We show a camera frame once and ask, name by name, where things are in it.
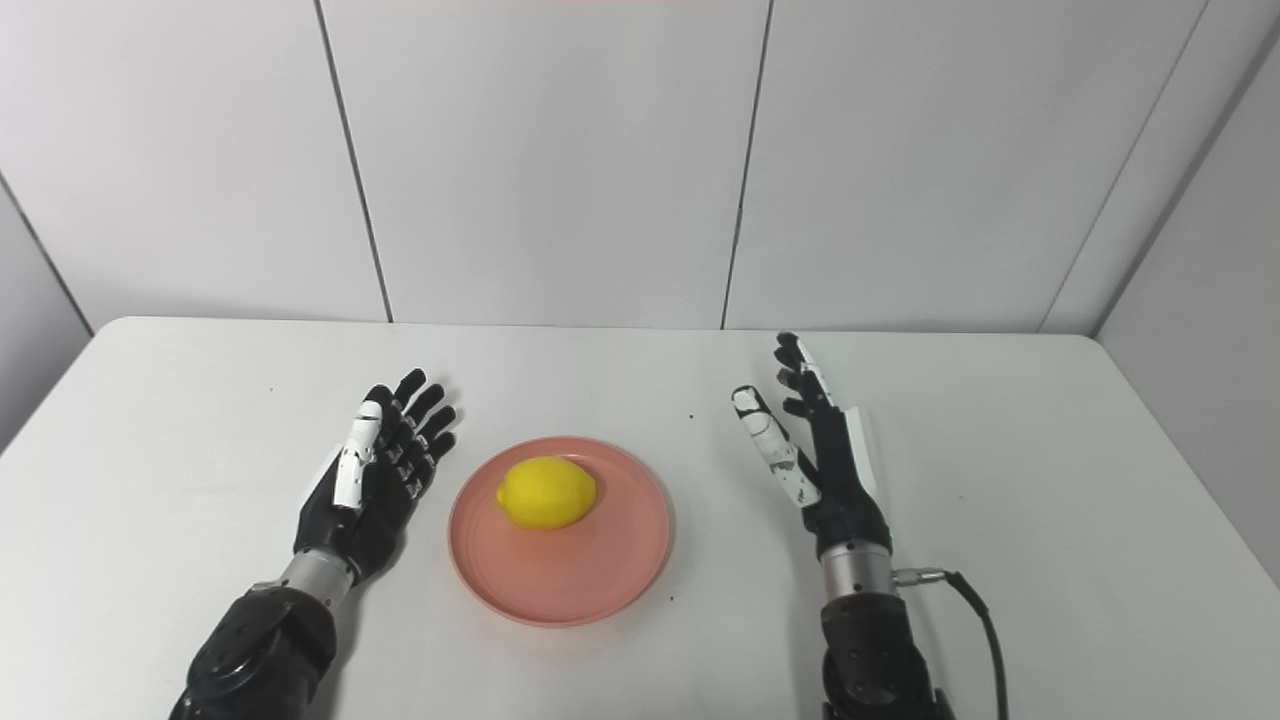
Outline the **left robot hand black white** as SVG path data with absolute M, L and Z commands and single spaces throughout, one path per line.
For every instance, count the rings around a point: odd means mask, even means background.
M 415 368 L 374 386 L 300 510 L 293 551 L 337 559 L 360 584 L 396 559 L 419 501 L 456 446 L 445 388 Z

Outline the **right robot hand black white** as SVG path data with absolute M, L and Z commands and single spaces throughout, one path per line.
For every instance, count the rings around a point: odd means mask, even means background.
M 891 551 L 892 534 L 873 495 L 861 482 L 849 415 L 835 401 L 805 343 L 792 332 L 777 336 L 777 380 L 788 391 L 782 409 L 808 424 L 813 451 L 792 439 L 754 386 L 731 395 L 742 423 L 771 475 L 799 507 L 803 525 L 815 538 L 815 552 L 836 546 L 877 544 Z

